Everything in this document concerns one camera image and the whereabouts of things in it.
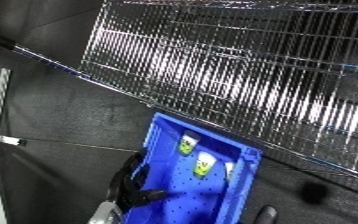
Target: blue plastic bin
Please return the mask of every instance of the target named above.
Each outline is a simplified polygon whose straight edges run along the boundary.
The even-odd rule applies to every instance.
[[[185,157],[178,146],[187,130],[201,140]],[[261,158],[259,150],[159,113],[154,116],[144,146],[150,173],[143,189],[165,189],[168,197],[133,208],[125,223],[238,222]],[[204,179],[193,174],[200,151],[218,159]],[[230,181],[226,179],[225,162],[236,164]]]

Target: paper cup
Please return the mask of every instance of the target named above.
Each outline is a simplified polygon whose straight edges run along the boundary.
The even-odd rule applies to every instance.
[[[182,140],[179,144],[179,153],[188,156],[193,151],[194,147],[200,141],[200,136],[191,131],[185,131]]]
[[[234,163],[232,162],[227,162],[225,163],[225,169],[226,169],[226,180],[230,181],[232,179],[233,176],[233,172],[234,172]]]
[[[216,158],[206,152],[200,152],[198,154],[197,163],[194,167],[194,176],[199,179],[203,179],[216,163]]]

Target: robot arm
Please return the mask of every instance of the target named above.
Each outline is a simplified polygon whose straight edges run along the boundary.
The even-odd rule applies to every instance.
[[[149,173],[147,164],[138,168],[143,158],[142,153],[136,153],[114,175],[106,201],[99,205],[88,224],[119,224],[123,221],[123,215],[131,208],[166,197],[163,190],[141,190]]]

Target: dark gray surface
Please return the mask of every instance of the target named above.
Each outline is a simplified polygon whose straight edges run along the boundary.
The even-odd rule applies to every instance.
[[[0,0],[0,32],[77,66],[100,5],[101,0]],[[141,147],[154,111],[137,100],[3,49],[1,67],[14,70],[2,134]],[[26,147],[0,144],[0,184],[10,223],[86,223],[130,154],[47,141],[30,140]],[[250,223],[265,204],[277,208],[279,223],[358,223],[358,192],[331,179],[343,178],[321,178],[264,159],[242,223]],[[353,179],[344,181],[358,188]],[[316,201],[316,195],[325,197]]]

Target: wire rack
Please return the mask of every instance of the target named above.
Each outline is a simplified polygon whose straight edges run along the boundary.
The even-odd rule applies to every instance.
[[[81,70],[358,173],[358,1],[107,0]]]

